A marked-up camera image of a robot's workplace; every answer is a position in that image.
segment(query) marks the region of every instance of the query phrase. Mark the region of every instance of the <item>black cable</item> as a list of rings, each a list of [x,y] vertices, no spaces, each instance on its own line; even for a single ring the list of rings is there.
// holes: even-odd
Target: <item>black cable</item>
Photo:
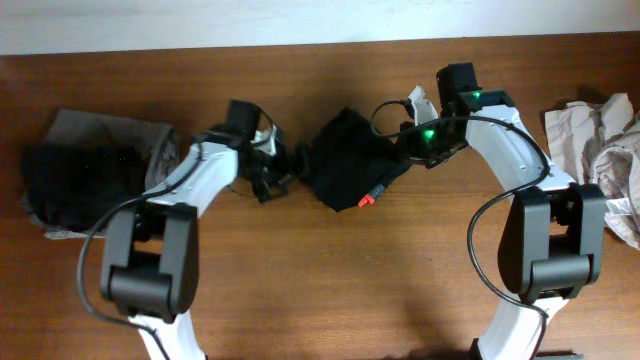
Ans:
[[[378,111],[380,111],[380,109],[382,109],[383,107],[387,106],[387,105],[403,105],[405,106],[407,104],[407,102],[410,103],[410,100],[389,100],[389,101],[385,101],[382,104],[378,105],[378,107],[376,107],[375,110],[373,110],[373,113],[371,114],[371,120],[369,120],[369,124],[371,125],[371,131],[373,131],[374,134],[378,135],[378,136],[382,136],[384,138],[387,139],[391,139],[394,137],[397,137],[399,133],[395,133],[395,134],[391,134],[390,136],[387,135],[382,135],[378,132],[378,130],[375,127],[375,119],[376,119],[376,114],[378,113]]]
[[[128,321],[124,321],[122,319],[106,315],[106,314],[101,313],[100,311],[98,311],[95,307],[93,307],[93,305],[91,304],[91,302],[87,298],[87,294],[86,294],[85,288],[84,288],[84,263],[85,263],[85,260],[87,258],[87,253],[89,252],[89,247],[91,245],[91,242],[93,241],[94,236],[96,235],[96,233],[100,229],[102,229],[107,224],[107,222],[111,219],[111,217],[113,217],[113,215],[115,215],[118,211],[120,211],[122,209],[129,208],[129,207],[141,204],[144,201],[146,201],[147,199],[168,194],[171,191],[175,190],[182,183],[184,183],[191,175],[193,175],[193,173],[196,171],[196,169],[200,165],[200,162],[203,160],[202,159],[202,154],[203,154],[202,143],[201,142],[197,142],[196,144],[198,145],[198,157],[196,159],[196,162],[187,171],[187,173],[184,174],[184,176],[180,178],[180,180],[176,181],[172,185],[167,186],[164,190],[160,190],[160,191],[156,191],[156,192],[153,192],[153,193],[140,195],[140,196],[138,196],[138,197],[136,197],[134,199],[127,200],[127,201],[123,202],[122,204],[120,204],[120,205],[112,208],[111,210],[109,210],[106,214],[104,214],[95,223],[95,225],[93,225],[93,227],[89,231],[89,234],[87,235],[87,237],[86,237],[86,239],[84,241],[84,244],[82,245],[82,250],[80,251],[80,256],[78,258],[78,269],[77,269],[77,273],[76,273],[76,283],[77,283],[77,286],[78,286],[78,293],[80,294],[80,300],[82,300],[82,305],[89,312],[89,314],[91,314],[92,316],[96,317],[97,319],[100,319],[100,320],[103,320],[103,321],[106,321],[106,322],[109,322],[109,323],[112,323],[112,324],[129,327],[129,328],[132,328],[132,329],[135,329],[135,330],[146,331],[149,335],[151,335],[153,340],[156,342],[156,345],[158,345],[158,348],[160,349],[160,352],[162,353],[162,355],[164,356],[164,358],[166,360],[170,360],[169,359],[169,355],[167,354],[167,351],[165,350],[164,346],[162,345],[162,342],[160,341],[160,338],[156,334],[156,330],[155,329],[152,329],[152,328],[150,328],[148,326],[144,326],[144,325],[133,324],[133,323],[130,323]]]
[[[227,189],[229,189],[229,191],[231,191],[232,193],[234,193],[236,195],[240,195],[240,196],[248,197],[248,198],[253,198],[254,197],[254,196],[243,194],[243,193],[241,193],[239,191],[236,191],[233,187],[231,187],[231,185],[227,185]]]
[[[267,112],[262,110],[262,109],[260,109],[260,111],[262,112],[262,115],[264,115],[264,117],[266,117],[267,121],[269,122],[269,126],[270,126],[270,128],[269,128],[269,136],[265,137],[264,139],[262,139],[262,140],[260,140],[260,141],[258,141],[256,143],[252,143],[251,146],[253,146],[254,148],[262,146],[262,145],[264,145],[264,144],[269,142],[269,140],[271,139],[271,136],[273,135],[274,126],[275,126],[274,123],[273,123],[273,119],[271,119],[271,116],[269,116],[269,114],[267,114]]]
[[[506,301],[506,302],[508,302],[510,304],[525,308],[525,309],[533,310],[533,311],[537,312],[538,314],[540,314],[540,318],[541,318],[540,335],[538,336],[538,340],[536,341],[535,348],[533,349],[533,353],[531,354],[531,358],[530,358],[531,360],[533,360],[535,358],[536,354],[538,353],[538,350],[540,349],[540,344],[542,343],[542,339],[544,338],[545,332],[547,330],[547,321],[549,319],[549,314],[547,314],[543,309],[541,309],[538,306],[528,305],[528,304],[525,304],[525,303],[523,303],[521,301],[518,301],[516,299],[511,298],[509,295],[505,294],[500,289],[498,289],[489,280],[489,278],[487,278],[487,276],[482,271],[482,268],[480,267],[480,264],[478,263],[478,259],[476,258],[476,254],[475,254],[475,251],[474,251],[474,248],[473,248],[473,230],[475,229],[476,223],[480,219],[480,216],[482,216],[482,214],[485,211],[487,211],[490,207],[492,207],[493,205],[497,204],[498,202],[508,198],[509,196],[515,194],[518,191],[522,191],[522,190],[528,189],[528,188],[530,188],[532,186],[536,186],[539,183],[541,183],[547,177],[547,175],[549,174],[549,172],[551,170],[551,167],[549,166],[549,162],[547,161],[547,157],[546,157],[544,151],[542,151],[542,149],[535,142],[535,140],[533,140],[526,132],[524,132],[521,129],[517,128],[515,125],[513,125],[511,123],[507,123],[507,122],[502,121],[502,120],[488,118],[488,117],[484,117],[484,116],[477,116],[477,115],[440,118],[440,119],[435,119],[435,120],[428,121],[426,123],[422,123],[420,125],[417,125],[417,126],[414,126],[412,128],[399,131],[399,132],[394,133],[394,134],[390,134],[390,135],[382,135],[382,134],[380,134],[375,128],[375,115],[376,115],[376,113],[386,105],[390,105],[390,104],[406,105],[407,101],[410,101],[410,100],[392,100],[392,101],[386,101],[386,102],[382,103],[381,105],[379,105],[374,110],[374,112],[371,114],[371,119],[369,121],[369,123],[371,125],[371,131],[374,134],[376,134],[376,135],[378,135],[380,137],[384,137],[384,138],[390,139],[390,138],[395,138],[395,137],[398,137],[398,136],[406,136],[406,135],[409,135],[409,134],[414,133],[416,131],[421,131],[421,130],[423,130],[425,128],[431,127],[434,124],[440,123],[440,122],[469,121],[469,120],[488,122],[488,123],[492,123],[492,124],[503,126],[507,130],[513,131],[516,134],[518,134],[527,143],[529,143],[529,145],[531,145],[533,150],[537,153],[538,157],[540,158],[540,161],[542,162],[542,165],[543,165],[542,171],[540,172],[540,175],[535,180],[530,181],[530,182],[528,182],[528,183],[526,183],[524,185],[517,186],[517,187],[515,187],[515,188],[513,188],[511,190],[505,191],[502,194],[500,194],[500,195],[494,197],[493,199],[489,200],[488,202],[486,202],[473,215],[473,217],[471,218],[471,221],[469,222],[469,227],[467,228],[467,250],[469,251],[469,258],[471,259],[471,264],[473,265],[473,268],[476,270],[476,273],[478,273],[478,276],[480,277],[482,282],[494,294],[496,294],[499,298],[503,299],[504,301]]]

